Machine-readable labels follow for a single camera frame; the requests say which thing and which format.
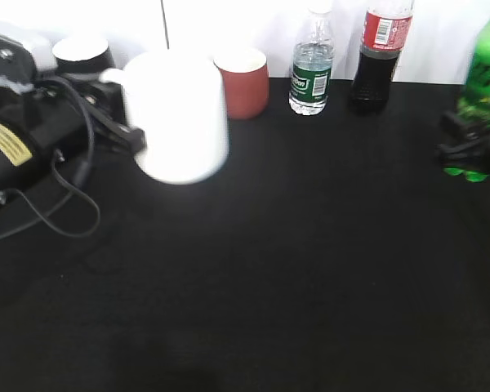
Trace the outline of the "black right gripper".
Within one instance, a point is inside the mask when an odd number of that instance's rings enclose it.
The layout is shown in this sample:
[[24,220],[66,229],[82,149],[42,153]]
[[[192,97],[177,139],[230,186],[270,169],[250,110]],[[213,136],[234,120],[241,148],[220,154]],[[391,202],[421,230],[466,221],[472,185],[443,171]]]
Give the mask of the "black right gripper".
[[435,150],[435,160],[443,167],[485,167],[490,174],[490,134],[482,136],[482,124],[463,118],[452,111],[442,114],[439,121],[441,130],[454,140],[474,140],[460,144],[439,144]]

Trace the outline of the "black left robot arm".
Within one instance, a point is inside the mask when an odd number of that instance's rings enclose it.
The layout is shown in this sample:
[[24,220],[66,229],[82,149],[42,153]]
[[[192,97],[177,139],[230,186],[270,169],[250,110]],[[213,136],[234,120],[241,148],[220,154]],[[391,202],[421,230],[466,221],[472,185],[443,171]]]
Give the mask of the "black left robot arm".
[[51,42],[0,21],[0,208],[44,176],[66,197],[82,197],[96,140],[137,154],[144,132],[132,126],[109,43],[93,33]]

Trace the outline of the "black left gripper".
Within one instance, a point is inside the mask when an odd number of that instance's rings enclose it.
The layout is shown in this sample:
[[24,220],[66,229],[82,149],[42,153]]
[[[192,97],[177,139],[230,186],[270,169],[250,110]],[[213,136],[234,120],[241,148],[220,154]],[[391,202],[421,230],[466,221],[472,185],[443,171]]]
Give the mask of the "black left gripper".
[[0,133],[49,134],[96,123],[95,132],[130,154],[146,148],[145,133],[123,125],[121,90],[102,73],[58,73],[52,48],[40,33],[0,21]]

